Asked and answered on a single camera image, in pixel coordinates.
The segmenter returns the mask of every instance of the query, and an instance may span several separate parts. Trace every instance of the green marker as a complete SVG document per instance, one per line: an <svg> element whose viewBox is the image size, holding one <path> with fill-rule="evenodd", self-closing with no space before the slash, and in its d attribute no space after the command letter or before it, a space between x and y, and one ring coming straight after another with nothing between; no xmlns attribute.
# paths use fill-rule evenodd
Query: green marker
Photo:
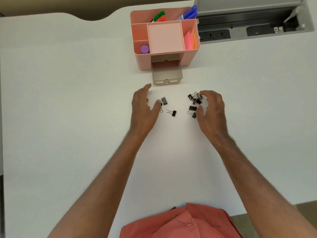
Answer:
<svg viewBox="0 0 317 238"><path fill-rule="evenodd" d="M161 16L164 16L165 12L161 11L159 14L157 14L150 22L155 22L157 19L159 19Z"/></svg>

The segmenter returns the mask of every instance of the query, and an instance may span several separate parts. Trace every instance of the socket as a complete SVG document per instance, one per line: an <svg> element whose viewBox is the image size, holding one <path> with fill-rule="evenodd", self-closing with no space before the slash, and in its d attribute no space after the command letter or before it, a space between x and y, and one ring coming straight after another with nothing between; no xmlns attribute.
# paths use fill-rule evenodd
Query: socket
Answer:
<svg viewBox="0 0 317 238"><path fill-rule="evenodd" d="M231 39L228 29L198 32L201 42Z"/></svg>

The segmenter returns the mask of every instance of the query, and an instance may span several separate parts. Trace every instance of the left hand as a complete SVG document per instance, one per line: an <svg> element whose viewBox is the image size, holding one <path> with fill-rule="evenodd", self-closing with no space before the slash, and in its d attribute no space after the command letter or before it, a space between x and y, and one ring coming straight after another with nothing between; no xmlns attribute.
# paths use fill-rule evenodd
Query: left hand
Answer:
<svg viewBox="0 0 317 238"><path fill-rule="evenodd" d="M151 110L148 106L147 93L151 84L146 84L143 88L136 91L132 100L132 117L130 132L145 139L154 127L161 110L161 100L157 100Z"/></svg>

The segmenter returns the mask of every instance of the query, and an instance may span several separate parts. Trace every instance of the desk surface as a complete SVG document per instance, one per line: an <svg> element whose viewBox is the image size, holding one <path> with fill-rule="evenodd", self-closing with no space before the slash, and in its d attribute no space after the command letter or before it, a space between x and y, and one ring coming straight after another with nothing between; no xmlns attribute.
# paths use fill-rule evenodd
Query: desk surface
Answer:
<svg viewBox="0 0 317 238"><path fill-rule="evenodd" d="M317 21L317 0L308 0ZM46 237L129 128L133 92L152 82L133 54L126 7L89 22L67 14L0 19L6 237ZM142 145L109 237L186 202L245 212L225 167L187 115L187 95L222 94L241 149L291 202L317 199L317 32L202 45Z"/></svg>

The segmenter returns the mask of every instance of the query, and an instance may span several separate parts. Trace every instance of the pink desk organizer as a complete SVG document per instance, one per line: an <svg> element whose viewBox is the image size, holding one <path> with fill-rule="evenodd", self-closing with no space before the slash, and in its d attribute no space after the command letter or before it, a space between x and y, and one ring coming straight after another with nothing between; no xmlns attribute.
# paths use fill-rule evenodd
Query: pink desk organizer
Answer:
<svg viewBox="0 0 317 238"><path fill-rule="evenodd" d="M190 8L162 8L130 13L134 54L140 70L151 70L152 64L157 62L161 63L162 68L190 65L200 48L196 19L176 21ZM149 23L161 11L165 11L166 21ZM184 36L192 30L195 32L197 49L185 50ZM141 54L143 45L149 47L150 53ZM175 60L175 54L179 54L179 60Z"/></svg>

